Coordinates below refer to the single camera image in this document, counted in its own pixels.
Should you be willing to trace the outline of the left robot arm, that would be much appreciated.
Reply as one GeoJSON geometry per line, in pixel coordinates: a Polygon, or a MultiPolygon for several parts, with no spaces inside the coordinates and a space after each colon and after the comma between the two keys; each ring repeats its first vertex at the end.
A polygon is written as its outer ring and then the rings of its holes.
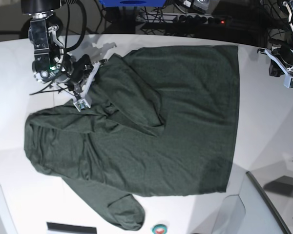
{"type": "Polygon", "coordinates": [[[293,76],[293,0],[278,0],[280,11],[287,17],[283,19],[288,36],[284,40],[271,39],[272,44],[277,45],[272,50],[272,55],[279,59],[281,65],[293,76]]]}

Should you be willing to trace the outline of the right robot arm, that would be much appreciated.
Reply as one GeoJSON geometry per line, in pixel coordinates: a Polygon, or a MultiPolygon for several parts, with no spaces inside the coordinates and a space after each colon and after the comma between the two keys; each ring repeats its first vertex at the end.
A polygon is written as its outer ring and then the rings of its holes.
{"type": "Polygon", "coordinates": [[[23,14],[30,15],[28,38],[34,46],[34,61],[32,70],[34,78],[46,86],[55,86],[59,91],[69,91],[73,97],[85,97],[98,68],[106,60],[92,62],[89,55],[83,55],[75,60],[69,52],[77,49],[87,31],[86,9],[79,0],[23,0],[23,14]],[[78,41],[71,47],[67,42],[61,42],[62,30],[68,30],[55,15],[55,10],[63,5],[76,4],[82,13],[82,31],[78,41]]]}

